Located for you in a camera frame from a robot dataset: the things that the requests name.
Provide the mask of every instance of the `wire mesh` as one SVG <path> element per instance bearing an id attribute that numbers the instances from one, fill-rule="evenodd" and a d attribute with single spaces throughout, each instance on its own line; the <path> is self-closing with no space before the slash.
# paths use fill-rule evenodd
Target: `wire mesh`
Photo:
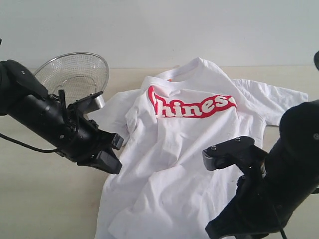
<path id="1" fill-rule="evenodd" d="M 35 77 L 50 94 L 64 89 L 67 105 L 103 91 L 109 79 L 106 61 L 92 53 L 69 53 L 56 57 L 36 72 Z"/>

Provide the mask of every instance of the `screw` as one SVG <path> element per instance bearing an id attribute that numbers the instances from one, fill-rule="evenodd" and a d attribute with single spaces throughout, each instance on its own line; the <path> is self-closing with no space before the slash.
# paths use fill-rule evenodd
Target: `screw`
<path id="1" fill-rule="evenodd" d="M 314 139 L 315 139 L 315 140 L 319 140 L 319 133 L 315 133 L 315 134 L 314 134 Z"/>

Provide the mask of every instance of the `t-shirt sleeve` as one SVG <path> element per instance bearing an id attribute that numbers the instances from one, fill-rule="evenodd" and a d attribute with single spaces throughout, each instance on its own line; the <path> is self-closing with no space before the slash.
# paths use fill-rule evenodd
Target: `t-shirt sleeve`
<path id="1" fill-rule="evenodd" d="M 303 92 L 246 79 L 233 82 L 267 125 L 278 126 L 285 111 L 308 101 L 308 95 Z"/>
<path id="2" fill-rule="evenodd" d="M 116 93 L 105 103 L 103 108 L 89 113 L 88 118 L 94 120 L 99 125 L 100 130 L 118 133 L 124 139 L 125 144 L 130 136 L 125 115 L 140 92 L 140 90 L 131 90 Z"/>

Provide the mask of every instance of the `white t-shirt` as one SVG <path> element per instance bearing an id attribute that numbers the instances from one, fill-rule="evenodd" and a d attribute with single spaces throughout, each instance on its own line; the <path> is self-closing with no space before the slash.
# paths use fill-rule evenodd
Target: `white t-shirt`
<path id="1" fill-rule="evenodd" d="M 126 142 L 119 175 L 103 187 L 95 239 L 208 239 L 205 227 L 235 196 L 235 166 L 210 172 L 207 147 L 238 136 L 262 147 L 265 126 L 308 100 L 305 93 L 245 79 L 195 58 L 146 77 L 89 115 Z"/>

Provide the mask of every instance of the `metal strainer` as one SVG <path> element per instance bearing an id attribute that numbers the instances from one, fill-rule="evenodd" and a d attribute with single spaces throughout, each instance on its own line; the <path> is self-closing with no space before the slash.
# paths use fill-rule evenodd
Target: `metal strainer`
<path id="1" fill-rule="evenodd" d="M 55 57 L 34 72 L 49 94 L 58 95 L 64 89 L 67 106 L 90 94 L 104 91 L 109 80 L 109 66 L 105 59 L 89 52 L 74 52 Z M 99 108 L 104 106 L 98 97 Z"/>

